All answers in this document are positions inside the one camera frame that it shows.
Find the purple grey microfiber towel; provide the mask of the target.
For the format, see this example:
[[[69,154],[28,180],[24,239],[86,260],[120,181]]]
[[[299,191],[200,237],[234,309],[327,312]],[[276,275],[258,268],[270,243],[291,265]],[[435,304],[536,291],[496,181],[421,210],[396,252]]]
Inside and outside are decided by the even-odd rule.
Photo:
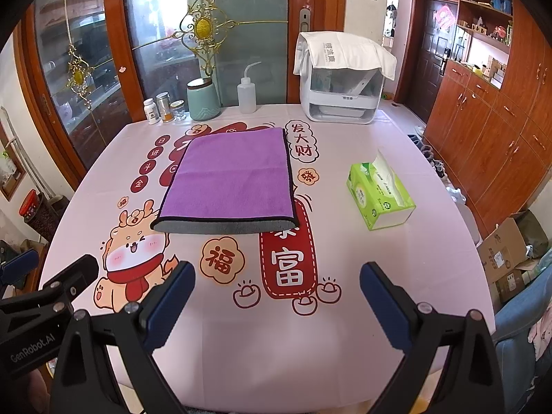
[[[248,235],[299,227],[284,130],[209,134],[190,142],[151,229]]]

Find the person leg blue jeans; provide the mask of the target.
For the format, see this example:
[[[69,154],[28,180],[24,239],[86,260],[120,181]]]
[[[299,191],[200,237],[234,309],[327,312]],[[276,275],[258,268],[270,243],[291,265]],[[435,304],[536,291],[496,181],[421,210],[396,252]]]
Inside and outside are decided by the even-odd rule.
[[[551,411],[551,268],[495,315],[492,335],[507,413]]]

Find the cardboard box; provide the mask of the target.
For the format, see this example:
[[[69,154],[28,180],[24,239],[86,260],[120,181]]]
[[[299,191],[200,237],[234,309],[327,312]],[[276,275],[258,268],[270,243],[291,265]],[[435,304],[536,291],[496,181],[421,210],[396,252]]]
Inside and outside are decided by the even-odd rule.
[[[538,259],[531,258],[532,246],[526,243],[512,217],[498,225],[477,246],[477,252],[495,310],[525,289],[531,278],[523,277],[523,274],[531,272],[539,264]]]

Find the white pill bottle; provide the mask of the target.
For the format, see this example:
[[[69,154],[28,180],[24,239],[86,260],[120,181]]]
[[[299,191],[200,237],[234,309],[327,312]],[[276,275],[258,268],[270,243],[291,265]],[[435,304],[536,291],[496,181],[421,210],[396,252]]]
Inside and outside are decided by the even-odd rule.
[[[158,107],[152,98],[143,101],[143,108],[149,124],[157,124],[160,121]]]

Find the small glass jar gold lid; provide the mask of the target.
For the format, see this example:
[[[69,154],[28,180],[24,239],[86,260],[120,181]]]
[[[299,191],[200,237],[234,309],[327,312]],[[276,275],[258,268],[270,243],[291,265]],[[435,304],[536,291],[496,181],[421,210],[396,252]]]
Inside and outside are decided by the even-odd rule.
[[[176,124],[182,124],[185,121],[187,112],[184,100],[171,102],[170,110]]]

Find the silver metal tin can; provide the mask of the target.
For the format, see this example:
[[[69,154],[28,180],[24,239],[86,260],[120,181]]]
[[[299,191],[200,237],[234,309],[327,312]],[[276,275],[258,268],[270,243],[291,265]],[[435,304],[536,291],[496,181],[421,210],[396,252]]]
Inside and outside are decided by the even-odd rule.
[[[155,96],[156,105],[160,118],[164,124],[172,122],[174,117],[170,107],[170,97],[168,92],[161,92]]]

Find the pink printed tablecloth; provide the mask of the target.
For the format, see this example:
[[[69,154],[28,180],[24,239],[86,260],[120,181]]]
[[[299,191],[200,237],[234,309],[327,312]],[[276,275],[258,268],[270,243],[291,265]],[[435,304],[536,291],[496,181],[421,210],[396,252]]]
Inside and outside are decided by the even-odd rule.
[[[263,236],[172,235],[151,230],[180,156],[196,137],[280,127],[290,144],[297,229]],[[370,231],[347,188],[350,167],[385,156],[416,209]],[[153,209],[146,209],[151,203]],[[359,285],[374,261],[418,302],[494,319],[485,273],[459,210],[422,153],[384,112],[369,124],[310,121],[297,105],[211,121],[129,124],[76,190],[42,277],[83,254],[100,273],[75,307],[107,314],[125,290],[110,265],[152,256],[190,262],[196,287],[167,344],[154,352],[185,406],[237,412],[309,412],[376,398],[401,360]]]

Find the teal ceramic canister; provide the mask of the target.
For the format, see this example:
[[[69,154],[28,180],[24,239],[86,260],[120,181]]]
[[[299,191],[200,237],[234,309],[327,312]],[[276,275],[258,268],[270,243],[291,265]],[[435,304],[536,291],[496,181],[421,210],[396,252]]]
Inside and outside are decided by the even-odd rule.
[[[193,79],[187,83],[190,116],[194,121],[208,121],[221,113],[221,103],[211,78]]]

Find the green tissue box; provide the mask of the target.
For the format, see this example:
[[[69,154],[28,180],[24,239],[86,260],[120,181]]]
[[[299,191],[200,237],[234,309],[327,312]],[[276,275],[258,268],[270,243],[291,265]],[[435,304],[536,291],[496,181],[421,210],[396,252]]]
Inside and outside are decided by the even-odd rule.
[[[372,162],[353,164],[346,185],[370,231],[406,223],[416,209],[414,199],[380,151]]]

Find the clear squeeze wash bottle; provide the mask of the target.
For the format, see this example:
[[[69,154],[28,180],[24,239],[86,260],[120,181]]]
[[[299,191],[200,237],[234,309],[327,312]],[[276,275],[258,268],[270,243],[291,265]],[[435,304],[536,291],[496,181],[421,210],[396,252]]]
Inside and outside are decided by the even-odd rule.
[[[238,107],[243,114],[254,113],[257,109],[255,83],[252,82],[249,71],[252,67],[258,65],[260,65],[260,62],[250,63],[246,66],[240,84],[237,86]]]

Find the white countertop appliance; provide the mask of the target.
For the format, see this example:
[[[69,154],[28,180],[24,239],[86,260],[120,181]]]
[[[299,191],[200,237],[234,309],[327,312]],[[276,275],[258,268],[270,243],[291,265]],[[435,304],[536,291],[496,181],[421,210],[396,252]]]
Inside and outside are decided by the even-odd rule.
[[[300,77],[300,103],[312,121],[369,124],[379,107],[384,83],[379,69],[311,67]]]

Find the white cloth cover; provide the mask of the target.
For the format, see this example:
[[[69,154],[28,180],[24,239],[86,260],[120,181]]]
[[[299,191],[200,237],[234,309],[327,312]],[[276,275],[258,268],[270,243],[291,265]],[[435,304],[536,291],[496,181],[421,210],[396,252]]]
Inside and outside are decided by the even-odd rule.
[[[395,79],[397,58],[377,42],[344,32],[300,32],[297,37],[293,74],[305,75],[310,68],[379,70]]]

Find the dark brown entry door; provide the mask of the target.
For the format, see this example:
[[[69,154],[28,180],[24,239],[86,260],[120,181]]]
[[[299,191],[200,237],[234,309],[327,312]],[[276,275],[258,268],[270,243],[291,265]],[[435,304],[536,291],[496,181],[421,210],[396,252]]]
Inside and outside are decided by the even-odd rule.
[[[428,122],[450,57],[456,29],[457,5],[444,0],[423,0],[423,30],[407,107]]]

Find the glass sliding door wooden frame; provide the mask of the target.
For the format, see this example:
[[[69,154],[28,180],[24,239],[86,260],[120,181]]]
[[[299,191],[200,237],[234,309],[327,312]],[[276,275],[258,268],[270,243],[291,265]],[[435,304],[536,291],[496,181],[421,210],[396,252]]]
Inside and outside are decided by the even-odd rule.
[[[342,30],[344,15],[345,0],[34,0],[12,41],[37,132],[77,187],[145,99],[186,99],[193,79],[232,106],[254,63],[259,103],[297,102],[299,33]]]

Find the wooden cabinet wall unit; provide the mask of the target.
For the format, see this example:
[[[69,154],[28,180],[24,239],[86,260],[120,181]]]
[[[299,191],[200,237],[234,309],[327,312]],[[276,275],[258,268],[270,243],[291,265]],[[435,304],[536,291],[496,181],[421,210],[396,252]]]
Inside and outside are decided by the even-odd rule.
[[[551,46],[521,0],[459,0],[456,25],[511,38],[489,75],[451,60],[424,139],[483,235],[528,207],[551,176]]]

